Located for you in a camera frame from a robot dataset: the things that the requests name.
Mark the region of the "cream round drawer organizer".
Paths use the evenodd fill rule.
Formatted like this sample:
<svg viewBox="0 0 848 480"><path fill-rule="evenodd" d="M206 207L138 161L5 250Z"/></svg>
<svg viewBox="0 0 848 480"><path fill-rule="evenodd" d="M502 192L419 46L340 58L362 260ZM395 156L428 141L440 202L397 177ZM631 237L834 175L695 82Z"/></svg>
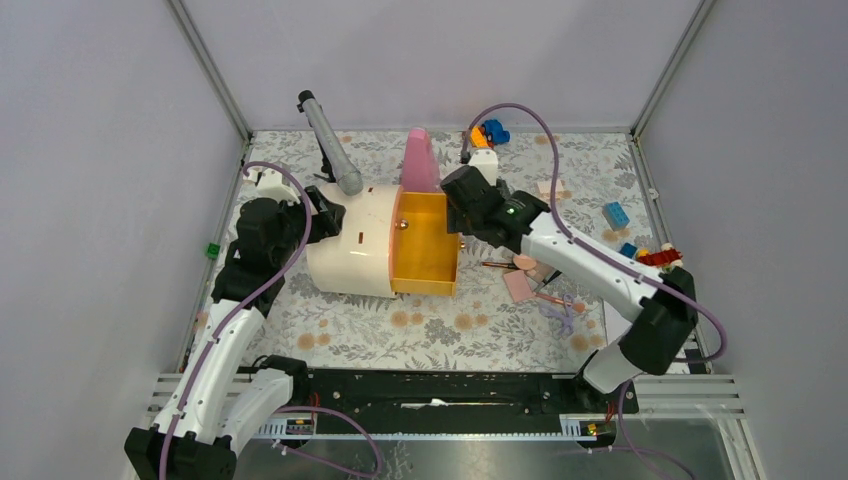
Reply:
<svg viewBox="0 0 848 480"><path fill-rule="evenodd" d="M407 192L399 185L366 186L347 196L326 184L319 192L330 206L345 209L337 235L306 247L319 290L377 297L456 294L461 241L448 231L445 194Z"/></svg>

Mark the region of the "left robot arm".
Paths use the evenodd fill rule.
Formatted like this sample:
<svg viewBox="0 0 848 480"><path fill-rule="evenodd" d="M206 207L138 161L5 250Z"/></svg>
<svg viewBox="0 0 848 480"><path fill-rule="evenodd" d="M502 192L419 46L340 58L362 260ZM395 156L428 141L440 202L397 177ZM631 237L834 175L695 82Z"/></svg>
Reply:
<svg viewBox="0 0 848 480"><path fill-rule="evenodd" d="M282 407L309 401L306 365L274 356L231 406L240 361L267 319L285 272L305 247L340 234L346 209L298 182L244 203L196 350L163 409L128 434L124 451L141 479L230 479L245 446Z"/></svg>

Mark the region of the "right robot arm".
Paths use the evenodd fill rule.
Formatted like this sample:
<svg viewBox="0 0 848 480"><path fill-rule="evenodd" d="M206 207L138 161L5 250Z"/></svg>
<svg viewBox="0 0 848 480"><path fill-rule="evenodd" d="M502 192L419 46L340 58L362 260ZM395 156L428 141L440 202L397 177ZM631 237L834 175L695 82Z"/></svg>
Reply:
<svg viewBox="0 0 848 480"><path fill-rule="evenodd" d="M502 194L470 165L448 175L441 189L452 229L553 267L629 321L622 335L581 367L573 396L583 410L601 410L625 381L664 375L675 363L697 324L688 271L665 272L628 259L566 224L535 196Z"/></svg>

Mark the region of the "pink square compact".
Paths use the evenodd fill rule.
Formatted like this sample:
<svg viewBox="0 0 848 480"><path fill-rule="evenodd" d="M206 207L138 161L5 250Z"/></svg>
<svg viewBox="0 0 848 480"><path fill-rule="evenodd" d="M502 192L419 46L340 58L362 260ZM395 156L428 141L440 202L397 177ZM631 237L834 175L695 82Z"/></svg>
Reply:
<svg viewBox="0 0 848 480"><path fill-rule="evenodd" d="M533 288L528 283L528 278L521 270L510 271L503 275L503 281L514 303L520 303L535 297Z"/></svg>

